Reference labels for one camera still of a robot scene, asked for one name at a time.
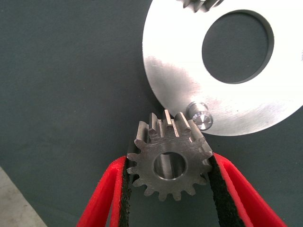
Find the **metal gear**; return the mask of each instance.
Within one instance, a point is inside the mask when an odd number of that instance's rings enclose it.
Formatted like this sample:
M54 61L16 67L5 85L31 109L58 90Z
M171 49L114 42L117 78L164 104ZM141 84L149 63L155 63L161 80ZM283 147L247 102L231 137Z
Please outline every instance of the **metal gear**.
M194 11L197 12L199 9L202 11L209 11L212 7L216 7L221 4L223 0L184 0L183 7L187 7L190 3L193 3Z
M213 152L195 123L187 121L183 113L171 119L165 110L163 120L151 113L149 124L139 123L134 144L127 154L127 172L137 176L135 187L147 186L145 196L159 192L160 201L168 194L179 201L182 191L196 193L193 184L206 184L204 174L212 169L208 158Z

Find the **gear tooth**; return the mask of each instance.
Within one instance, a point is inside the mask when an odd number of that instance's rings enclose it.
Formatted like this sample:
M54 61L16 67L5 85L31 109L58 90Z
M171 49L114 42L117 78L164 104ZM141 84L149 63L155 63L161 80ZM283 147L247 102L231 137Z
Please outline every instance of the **gear tooth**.
M163 201L166 200L167 194L166 194L166 193L163 193L163 192L160 192L158 198L159 198L159 200L160 200L161 202L163 202Z
M204 176L200 176L198 178L198 181L196 182L199 185L206 185L207 184L207 180L204 178Z
M191 135L192 135L192 140L193 141L196 141L198 139L204 139L205 140L203 134L198 129L198 127L196 126L196 124L194 123L193 120L189 120L188 124L189 124L190 129L191 129Z
M213 156L213 150L208 145L208 143L205 139L204 139L203 144L202 144L202 149L203 149L203 153L205 155L205 159L210 158L211 156Z
M180 201L182 197L180 192L174 192L172 196L174 197L175 201Z
M151 196L155 191L151 189L150 187L147 187L144 191L145 196Z
M203 162L203 169L204 169L205 173L208 173L208 172L210 172L213 169L213 167L210 164L210 162L209 162L208 159L205 159L202 162Z
M186 191L189 195L195 195L195 194L196 194L196 191L195 191L195 189L194 189L193 186L190 186L190 187L186 188L185 191Z
M198 1L195 6L194 6L194 11L198 12L198 10L203 6L203 4L205 3L205 1Z
M126 169L128 174L137 174L136 168L135 167L129 167Z
M186 8L187 6L189 6L191 0L184 0L184 3L183 3L183 8Z
M140 178L138 178L137 180L135 180L135 181L133 182L133 186L135 186L135 187L140 187L140 186L142 186L142 185L143 185L143 182L141 181Z
M133 162L136 162L136 161L137 161L138 156L139 156L139 155L136 154L136 153L128 153L128 154L127 154L127 158L128 158L129 160L133 161Z
M189 135L191 133L190 126L183 113L179 112L174 121L179 135Z
M164 136L179 136L174 120L171 119L168 110L164 110L163 113L162 130Z
M139 122L137 136L134 143L140 150L143 150L147 144L147 130L148 124L145 122Z
M164 128L167 128L167 127L172 128L171 117L170 117L170 113L169 113L168 110L164 110L164 112L163 112L163 127Z
M150 139L157 139L161 137L161 130L159 119L154 113L150 114L150 122L148 127L148 135Z

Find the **red clamp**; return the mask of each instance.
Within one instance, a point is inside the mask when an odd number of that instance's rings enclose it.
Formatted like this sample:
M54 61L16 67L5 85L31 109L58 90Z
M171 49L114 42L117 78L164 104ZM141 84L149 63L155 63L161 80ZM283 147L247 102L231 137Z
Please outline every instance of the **red clamp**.
M214 175L210 176L210 181L221 224L224 226L235 226L231 220L222 217L219 212L220 200L216 200L215 191L217 190L215 189L214 183L216 180L223 181L223 184L221 183L220 187L226 188L227 196L231 198L235 205L236 216L240 217L240 222L243 223L239 226L286 227L286 224L267 205L258 192L229 160L215 153L214 160L213 172L217 171L220 177L218 178L216 176L216 179L214 180ZM124 213L127 212L125 209L122 209L123 206L121 205L124 191L123 185L125 183L124 180L126 179L124 176L125 163L126 157L123 156L110 164L84 210L77 227L104 227L111 204L112 214L110 227L121 226L121 217L124 217Z

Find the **light gray floor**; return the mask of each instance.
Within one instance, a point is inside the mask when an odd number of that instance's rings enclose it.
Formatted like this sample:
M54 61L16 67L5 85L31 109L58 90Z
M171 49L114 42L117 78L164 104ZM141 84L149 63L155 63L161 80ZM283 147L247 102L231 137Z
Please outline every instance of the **light gray floor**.
M45 227L9 176L0 167L0 226Z

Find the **partial gear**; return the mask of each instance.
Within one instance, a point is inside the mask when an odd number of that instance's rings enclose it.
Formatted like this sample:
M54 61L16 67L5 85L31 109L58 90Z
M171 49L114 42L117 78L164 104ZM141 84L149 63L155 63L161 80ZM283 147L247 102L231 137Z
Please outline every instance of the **partial gear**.
M223 0L183 0L183 7L185 8L192 4L195 12L197 12L199 9L207 12L212 7L216 7L221 4L221 2L223 2Z
M213 152L195 123L183 113L171 119L167 110L163 120L150 115L149 124L140 122L134 148L128 151L127 172L135 175L133 185L146 185L145 196L159 193L164 201L172 194L181 200L181 192L196 193L193 184L206 184L204 174L212 170L208 158Z

